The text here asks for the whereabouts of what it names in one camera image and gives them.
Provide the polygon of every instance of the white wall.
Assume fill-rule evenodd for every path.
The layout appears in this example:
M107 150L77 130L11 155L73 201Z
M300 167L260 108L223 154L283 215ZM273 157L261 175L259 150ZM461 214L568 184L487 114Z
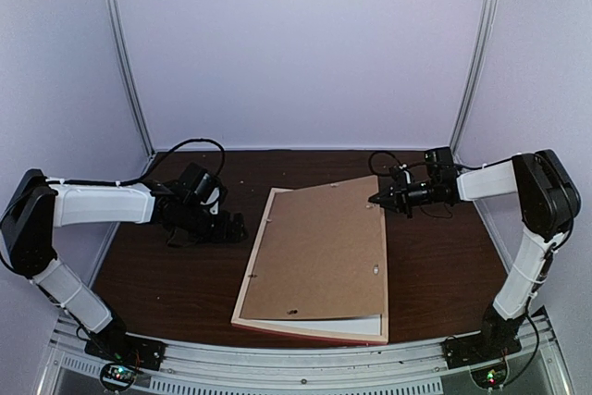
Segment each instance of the white wall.
M479 164L555 150L582 194L582 212L540 301L549 310L576 393L590 393L592 356L592 0L499 0L460 157ZM502 248L520 240L517 198L487 203Z
M154 145L448 143L482 0L119 0Z
M117 69L105 0L0 0L0 207L30 167L46 174L122 179L145 162ZM55 234L88 279L106 226ZM56 311L0 266L2 393L32 391Z

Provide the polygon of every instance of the ventilation grille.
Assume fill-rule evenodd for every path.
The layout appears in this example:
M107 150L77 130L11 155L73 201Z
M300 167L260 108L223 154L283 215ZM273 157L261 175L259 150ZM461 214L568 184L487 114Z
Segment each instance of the ventilation grille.
M101 371L101 368L97 364L86 361L78 356L67 355L64 357L62 367L78 372L79 374L96 377L99 377L99 372Z
M195 385L179 381L166 381L164 379L153 378L150 384L152 393L163 395L277 395L279 393L292 393L293 390L253 390L242 391L236 389L208 388L204 385ZM323 395L442 395L442 383L440 378L430 378L428 380L412 383L401 383L391 385L381 389L358 391L335 392L331 390L299 390L299 393L323 394Z

